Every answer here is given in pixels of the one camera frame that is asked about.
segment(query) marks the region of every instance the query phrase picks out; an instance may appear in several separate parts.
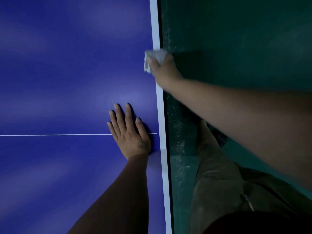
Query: leg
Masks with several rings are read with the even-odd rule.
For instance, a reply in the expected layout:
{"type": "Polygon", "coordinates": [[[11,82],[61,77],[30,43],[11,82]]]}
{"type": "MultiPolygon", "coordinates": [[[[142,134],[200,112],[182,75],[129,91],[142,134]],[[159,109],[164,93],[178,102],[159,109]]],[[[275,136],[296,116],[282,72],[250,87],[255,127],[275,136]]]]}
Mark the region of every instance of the leg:
{"type": "Polygon", "coordinates": [[[197,154],[200,165],[190,212],[191,234],[201,234],[219,217],[241,210],[245,183],[204,120],[197,127],[197,154]]]}

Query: white center line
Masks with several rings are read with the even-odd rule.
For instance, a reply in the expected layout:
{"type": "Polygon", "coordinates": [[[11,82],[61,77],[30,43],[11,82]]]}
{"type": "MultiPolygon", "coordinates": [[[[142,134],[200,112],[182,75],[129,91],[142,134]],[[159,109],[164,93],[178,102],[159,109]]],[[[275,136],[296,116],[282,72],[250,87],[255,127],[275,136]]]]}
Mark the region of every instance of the white center line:
{"type": "Polygon", "coordinates": [[[64,135],[112,135],[112,134],[55,134],[55,135],[0,135],[0,136],[64,136],[64,135]]]}

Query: table tennis table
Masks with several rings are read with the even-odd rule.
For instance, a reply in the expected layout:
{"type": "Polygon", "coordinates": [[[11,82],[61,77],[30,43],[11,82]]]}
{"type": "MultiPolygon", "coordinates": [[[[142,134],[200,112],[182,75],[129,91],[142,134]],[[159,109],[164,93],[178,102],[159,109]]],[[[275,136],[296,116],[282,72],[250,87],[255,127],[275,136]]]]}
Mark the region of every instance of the table tennis table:
{"type": "Polygon", "coordinates": [[[153,143],[149,233],[172,233],[159,48],[157,0],[0,0],[1,233],[66,233],[115,180],[115,103],[153,143]]]}

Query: forearm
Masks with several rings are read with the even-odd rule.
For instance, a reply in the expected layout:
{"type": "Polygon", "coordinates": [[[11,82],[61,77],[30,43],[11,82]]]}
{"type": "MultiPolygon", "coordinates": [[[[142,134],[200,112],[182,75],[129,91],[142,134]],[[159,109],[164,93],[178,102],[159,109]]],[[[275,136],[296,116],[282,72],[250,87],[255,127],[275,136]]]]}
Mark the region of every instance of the forearm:
{"type": "Polygon", "coordinates": [[[69,233],[147,233],[147,155],[133,156],[69,233]]]}
{"type": "Polygon", "coordinates": [[[185,79],[169,92],[268,164],[311,184],[311,94],[237,90],[185,79]]]}

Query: pants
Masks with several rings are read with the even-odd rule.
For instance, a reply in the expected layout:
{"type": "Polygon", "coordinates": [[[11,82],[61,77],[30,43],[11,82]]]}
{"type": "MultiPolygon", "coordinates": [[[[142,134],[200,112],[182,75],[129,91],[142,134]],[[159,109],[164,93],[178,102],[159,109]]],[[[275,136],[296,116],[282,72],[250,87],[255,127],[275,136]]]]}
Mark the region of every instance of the pants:
{"type": "Polygon", "coordinates": [[[189,233],[202,234],[218,218],[237,211],[312,217],[312,201],[267,173],[241,168],[220,148],[204,145],[190,211],[189,233]]]}

